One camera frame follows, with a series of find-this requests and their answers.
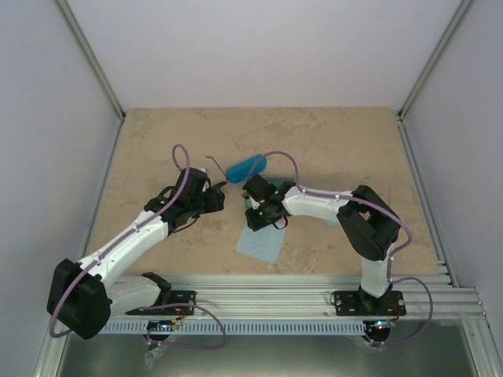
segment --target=metal frame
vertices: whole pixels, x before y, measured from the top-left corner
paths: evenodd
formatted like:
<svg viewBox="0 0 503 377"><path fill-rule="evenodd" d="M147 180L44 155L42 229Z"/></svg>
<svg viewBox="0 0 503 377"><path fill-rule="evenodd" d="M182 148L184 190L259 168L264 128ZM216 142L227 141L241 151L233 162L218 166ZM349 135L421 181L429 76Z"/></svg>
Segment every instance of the metal frame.
<svg viewBox="0 0 503 377"><path fill-rule="evenodd" d="M456 9L456 12L454 13L450 22L447 24L446 30L443 32L442 37L437 43L437 46L431 53L431 56L428 58L428 62L424 66L423 71L420 73L419 77L414 83L413 88L410 90L410 93L407 96L402 109L398 112L400 120L403 120L406 117L407 113L412 107L413 102L416 100L417 96L423 89L424 84L427 82L431 73L435 69L437 63L439 62L443 53L446 51L457 30L463 23L463 20L468 15L468 12L472 8L473 4L475 4L475 0L462 0L460 2L459 6Z"/></svg>
<svg viewBox="0 0 503 377"><path fill-rule="evenodd" d="M115 109L119 119L123 121L125 114L68 2L66 0L55 0L55 2L68 22L72 34L83 50L108 100ZM480 376L503 377L501 360L497 354L494 339L490 333L478 293L475 288L458 287L456 275L451 268L452 257L443 245L441 233L437 221L435 220L435 214L428 202L428 196L424 189L420 170L416 158L414 157L413 146L410 143L407 129L402 124L402 120L409 111L412 103L474 2L475 0L462 0L460 2L453 19L450 21L449 26L443 33L433 54L430 56L430 59L421 72L402 110L398 112L397 126L438 261L438 276L418 276L431 290L435 303L433 318L434 320L460 320L466 335L466 344L472 354L478 374ZM105 190L118 140L119 132L101 187L98 205L93 220L89 224L90 231L86 240L86 245L89 242L94 221L97 217L99 202L101 202L101 197ZM294 320L298 321L298 323L315 321L316 323L324 324L342 324L353 321L354 324L358 324L361 323L363 319L369 319L368 317L338 317L335 315L335 310L329 302L332 291L357 288L360 282L360 276L186 275L165 277L173 284L174 289L196 290L198 292L198 303L208 308L223 320L243 320L249 321L250 323L264 323L264 321L267 322L272 320L287 323L287 321ZM127 276L121 277L122 281L128 279ZM429 303L428 297L422 287L419 284L407 282L400 284L399 289L403 292L408 309L408 314L403 317L403 320L425 319L429 310ZM129 324L135 321L145 321L148 319L159 320L160 318L161 317L152 318L152 316L145 314L144 316L137 317L118 317L113 320L113 323L117 324L117 329L119 329L123 328L121 324ZM193 319L206 321L208 318L205 316L195 316ZM61 331L61 328L62 326L58 326L57 332ZM108 333L114 333L113 328L114 327L110 327L107 329ZM65 343L65 338L52 339L46 334L37 360L34 373L35 376L50 377L57 374L60 360L64 354Z"/></svg>
<svg viewBox="0 0 503 377"><path fill-rule="evenodd" d="M113 109L116 111L119 120L123 122L126 113L121 107L119 100L117 99L117 96L114 93L112 86L110 85L110 82L108 82L107 76L105 75L103 69L100 66L100 63L97 61L93 49L91 49L91 46L87 41L87 38L84 35L83 30L79 25L79 22L75 18L75 14L73 13L72 8L70 7L70 5L66 0L54 0L54 1L57 5L57 8L61 12L61 15L66 20L68 27L70 28L70 32L75 37L77 44L79 45L84 56L86 57L86 60L91 67L91 70L96 76L98 82L101 84L101 88L105 92L108 101L112 105Z"/></svg>
<svg viewBox="0 0 503 377"><path fill-rule="evenodd" d="M397 121L397 127L398 132L400 133L400 138L402 139L403 150L406 154L407 161L409 162L410 173L412 174L414 184L416 186L417 197L419 198L419 202L423 210L424 219L430 233L437 260L445 263L453 286L458 287L459 283L453 269L453 258L450 252L446 249L445 243L442 241L439 224L436 220L435 212L432 209L430 201L428 200L428 195L426 194L423 178L421 177L419 166L413 151L413 146L410 142L409 133L400 119Z"/></svg>

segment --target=black cable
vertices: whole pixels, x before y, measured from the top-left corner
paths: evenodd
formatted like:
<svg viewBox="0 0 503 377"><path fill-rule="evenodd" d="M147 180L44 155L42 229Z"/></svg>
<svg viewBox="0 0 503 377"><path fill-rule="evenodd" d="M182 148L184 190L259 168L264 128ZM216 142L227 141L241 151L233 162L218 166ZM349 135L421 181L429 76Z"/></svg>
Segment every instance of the black cable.
<svg viewBox="0 0 503 377"><path fill-rule="evenodd" d="M190 228L192 225L196 224L196 221L199 219L199 216L197 216L196 218L194 218L194 221L192 221L190 224L182 227L182 228L178 228L176 229L175 231L171 232L171 234L173 233L178 233L178 232L181 232L182 230L186 230L188 228Z"/></svg>
<svg viewBox="0 0 503 377"><path fill-rule="evenodd" d="M213 160L213 162L217 164L217 167L220 169L220 171L222 172L223 176L226 178L226 181L228 181L226 174L224 173L224 171L223 171L223 169L220 167L220 165L217 163L217 160L216 160L216 159L214 159L214 158L213 158L213 157L211 157L211 156L206 156L206 158L207 158L207 159L212 159L212 160Z"/></svg>

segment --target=black bracket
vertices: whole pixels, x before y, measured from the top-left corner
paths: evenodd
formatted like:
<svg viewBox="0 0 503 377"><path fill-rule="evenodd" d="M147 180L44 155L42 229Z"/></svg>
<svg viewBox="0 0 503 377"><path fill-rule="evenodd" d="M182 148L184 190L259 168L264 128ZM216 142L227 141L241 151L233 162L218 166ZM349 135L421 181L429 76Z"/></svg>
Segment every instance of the black bracket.
<svg viewBox="0 0 503 377"><path fill-rule="evenodd" d="M196 303L196 292L195 291L173 291L171 290L171 284L165 279L156 275L155 273L144 273L143 277L150 279L160 288L159 297L153 306L161 306L167 304L195 304ZM128 316L144 316L146 313L153 316L179 316L180 312L177 309L182 309L185 316L193 316L194 308L183 306L180 308L171 307L166 309L154 309L154 310L131 310L126 314Z"/></svg>
<svg viewBox="0 0 503 377"><path fill-rule="evenodd" d="M401 291L389 291L378 299L377 305L369 309L369 303L362 299L360 291L334 291L331 303L336 307L339 317L396 317L407 314Z"/></svg>

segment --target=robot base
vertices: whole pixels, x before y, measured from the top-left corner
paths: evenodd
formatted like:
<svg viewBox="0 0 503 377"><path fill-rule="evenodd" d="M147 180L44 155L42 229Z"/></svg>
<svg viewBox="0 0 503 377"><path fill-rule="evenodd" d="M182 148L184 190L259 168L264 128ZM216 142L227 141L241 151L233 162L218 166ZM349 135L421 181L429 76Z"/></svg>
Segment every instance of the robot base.
<svg viewBox="0 0 503 377"><path fill-rule="evenodd" d="M334 291L332 304L340 317L396 317L407 314L401 291L389 291L381 298L363 295L362 291Z"/></svg>

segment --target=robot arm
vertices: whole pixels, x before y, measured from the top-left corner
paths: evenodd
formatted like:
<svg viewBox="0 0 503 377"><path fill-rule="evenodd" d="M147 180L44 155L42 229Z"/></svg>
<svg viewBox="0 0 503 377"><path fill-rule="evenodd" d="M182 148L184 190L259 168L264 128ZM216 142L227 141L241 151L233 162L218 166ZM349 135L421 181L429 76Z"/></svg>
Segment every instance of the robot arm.
<svg viewBox="0 0 503 377"><path fill-rule="evenodd" d="M220 188L225 182L211 186L206 173L190 168L180 196L171 207L155 216L178 191L184 173L184 170L180 173L175 186L166 187L152 198L137 218L113 240L76 263L65 259L55 268L47 302L50 314L54 313L68 286L86 269L89 269L87 274L72 290L57 317L83 339L95 336L109 317L142 306L170 303L171 285L153 273L146 273L128 283L116 283L116 280L150 247L181 230L190 218L195 221L202 214L223 209L225 196ZM110 247L112 249L103 258Z"/></svg>
<svg viewBox="0 0 503 377"><path fill-rule="evenodd" d="M300 191L293 182L281 187L267 182L260 175L251 177L243 187L251 200L252 209L246 211L248 227L257 231L289 216L312 216L339 223L352 247L362 257L362 295L368 301L383 297L391 288L388 276L389 254L395 248L400 227L379 211L342 197L356 196L393 211L368 186L361 185L353 192L328 192L306 189L321 194L313 196ZM362 214L369 213L367 219ZM369 308L376 303L369 303Z"/></svg>

